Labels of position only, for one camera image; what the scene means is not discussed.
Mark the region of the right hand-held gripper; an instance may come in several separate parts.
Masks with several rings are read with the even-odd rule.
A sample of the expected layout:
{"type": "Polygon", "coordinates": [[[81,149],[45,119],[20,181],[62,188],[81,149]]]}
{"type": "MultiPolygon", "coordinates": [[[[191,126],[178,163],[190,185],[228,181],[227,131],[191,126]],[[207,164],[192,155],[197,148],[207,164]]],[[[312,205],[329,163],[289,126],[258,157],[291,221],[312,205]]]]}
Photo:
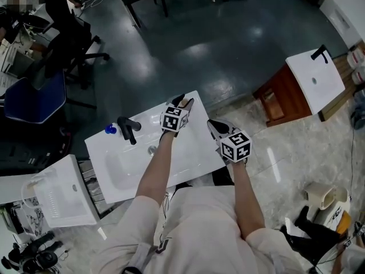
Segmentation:
{"type": "Polygon", "coordinates": [[[238,131],[233,123],[222,119],[209,119],[207,126],[212,138],[217,141],[218,153],[223,159],[237,163],[251,155],[251,138],[245,131],[238,131]],[[218,138],[218,133],[230,135],[218,138]]]}

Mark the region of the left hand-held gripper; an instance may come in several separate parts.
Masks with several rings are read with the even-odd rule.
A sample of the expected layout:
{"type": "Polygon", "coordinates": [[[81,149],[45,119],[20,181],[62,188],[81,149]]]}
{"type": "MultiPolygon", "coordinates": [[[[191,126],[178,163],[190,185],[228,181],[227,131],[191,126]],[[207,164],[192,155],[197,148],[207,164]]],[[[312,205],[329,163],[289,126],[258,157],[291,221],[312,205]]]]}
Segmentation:
{"type": "Polygon", "coordinates": [[[184,97],[185,94],[176,96],[171,100],[171,103],[165,106],[165,110],[160,115],[162,135],[172,132],[176,137],[179,131],[187,125],[194,98],[189,99],[185,106],[180,107],[179,104],[184,97]]]}

